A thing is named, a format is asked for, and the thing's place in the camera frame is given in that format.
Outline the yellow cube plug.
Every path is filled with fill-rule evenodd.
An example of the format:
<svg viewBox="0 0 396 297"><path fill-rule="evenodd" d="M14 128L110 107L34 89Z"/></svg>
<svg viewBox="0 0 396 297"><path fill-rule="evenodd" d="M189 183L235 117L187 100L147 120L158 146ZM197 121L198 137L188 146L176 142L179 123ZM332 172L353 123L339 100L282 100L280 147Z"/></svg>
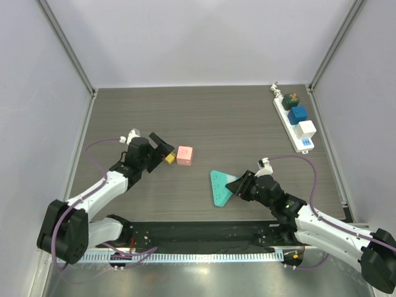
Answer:
<svg viewBox="0 0 396 297"><path fill-rule="evenodd" d="M164 161L165 161L167 164L172 164L173 162L175 162L175 160L176 160L176 154L173 153L173 152L171 152L169 155L167 155L167 156L165 157L165 159L164 159Z"/></svg>

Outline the teal triangular socket adapter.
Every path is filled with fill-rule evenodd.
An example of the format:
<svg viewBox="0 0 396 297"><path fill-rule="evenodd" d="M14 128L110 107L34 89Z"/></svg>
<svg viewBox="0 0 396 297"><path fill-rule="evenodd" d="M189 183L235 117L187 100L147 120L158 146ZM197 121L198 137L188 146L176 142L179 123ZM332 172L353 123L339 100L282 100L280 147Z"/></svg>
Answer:
<svg viewBox="0 0 396 297"><path fill-rule="evenodd" d="M225 206L233 195L232 192L226 188L226 185L236 181L237 179L237 176L226 174L221 171L212 170L210 172L213 203L216 207Z"/></svg>

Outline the pink cube plug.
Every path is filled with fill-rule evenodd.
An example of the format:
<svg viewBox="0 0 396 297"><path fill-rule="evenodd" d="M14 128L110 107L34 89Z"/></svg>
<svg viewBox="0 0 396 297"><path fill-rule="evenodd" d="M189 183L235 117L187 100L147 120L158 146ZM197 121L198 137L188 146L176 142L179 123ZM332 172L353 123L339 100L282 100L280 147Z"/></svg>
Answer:
<svg viewBox="0 0 396 297"><path fill-rule="evenodd" d="M176 154L178 165L191 166L193 158L193 148L180 145Z"/></svg>

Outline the white power strip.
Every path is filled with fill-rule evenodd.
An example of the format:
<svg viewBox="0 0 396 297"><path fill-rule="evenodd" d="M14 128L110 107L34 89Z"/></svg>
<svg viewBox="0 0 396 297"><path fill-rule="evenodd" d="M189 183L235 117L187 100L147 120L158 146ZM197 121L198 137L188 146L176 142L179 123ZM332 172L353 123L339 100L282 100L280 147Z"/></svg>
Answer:
<svg viewBox="0 0 396 297"><path fill-rule="evenodd" d="M273 105L280 117L283 127L290 139L290 142L296 153L307 154L314 148L314 142L312 137L310 139L299 140L295 134L295 127L297 125L291 125L288 120L288 113L290 110L285 110L282 106L283 97L278 97L273 100Z"/></svg>

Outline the white cube plug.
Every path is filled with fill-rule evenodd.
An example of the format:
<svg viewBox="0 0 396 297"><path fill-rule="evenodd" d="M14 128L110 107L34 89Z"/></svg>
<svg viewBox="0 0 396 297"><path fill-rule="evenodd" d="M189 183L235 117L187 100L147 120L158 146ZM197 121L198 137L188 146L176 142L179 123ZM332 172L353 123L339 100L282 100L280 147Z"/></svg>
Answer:
<svg viewBox="0 0 396 297"><path fill-rule="evenodd" d="M299 140L310 139L317 129L311 120L300 121L295 127L295 134Z"/></svg>

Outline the blue cube plug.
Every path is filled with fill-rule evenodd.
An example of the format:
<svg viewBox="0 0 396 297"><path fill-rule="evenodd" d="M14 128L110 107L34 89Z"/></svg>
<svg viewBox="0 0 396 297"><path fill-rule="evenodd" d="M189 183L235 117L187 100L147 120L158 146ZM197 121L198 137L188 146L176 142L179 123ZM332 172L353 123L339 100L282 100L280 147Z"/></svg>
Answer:
<svg viewBox="0 0 396 297"><path fill-rule="evenodd" d="M304 106L294 106L288 113L288 120L291 125L297 125L308 118L308 112Z"/></svg>

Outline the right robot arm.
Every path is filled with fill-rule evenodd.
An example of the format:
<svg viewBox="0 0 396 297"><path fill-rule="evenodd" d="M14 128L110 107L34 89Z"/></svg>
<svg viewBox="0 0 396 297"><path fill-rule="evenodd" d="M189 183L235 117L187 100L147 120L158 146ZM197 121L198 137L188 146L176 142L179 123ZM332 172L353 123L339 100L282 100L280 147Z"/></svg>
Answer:
<svg viewBox="0 0 396 297"><path fill-rule="evenodd" d="M315 246L361 273L383 293L395 291L395 238L381 228L369 231L337 220L285 192L271 175L251 171L226 184L232 194L268 208L282 226L280 240Z"/></svg>

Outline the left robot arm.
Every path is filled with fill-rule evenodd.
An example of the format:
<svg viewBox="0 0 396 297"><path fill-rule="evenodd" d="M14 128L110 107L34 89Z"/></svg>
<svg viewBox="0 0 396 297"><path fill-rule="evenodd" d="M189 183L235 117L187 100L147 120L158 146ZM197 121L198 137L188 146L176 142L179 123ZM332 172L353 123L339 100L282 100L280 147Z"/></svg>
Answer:
<svg viewBox="0 0 396 297"><path fill-rule="evenodd" d="M67 201L52 201L46 209L37 248L51 254L52 259L75 264L90 248L106 244L121 248L130 243L129 220L117 215L99 221L93 218L138 183L143 172L151 173L174 152L174 146L154 132L142 137L137 129L117 140L126 145L126 150L114 165L102 171L101 180Z"/></svg>

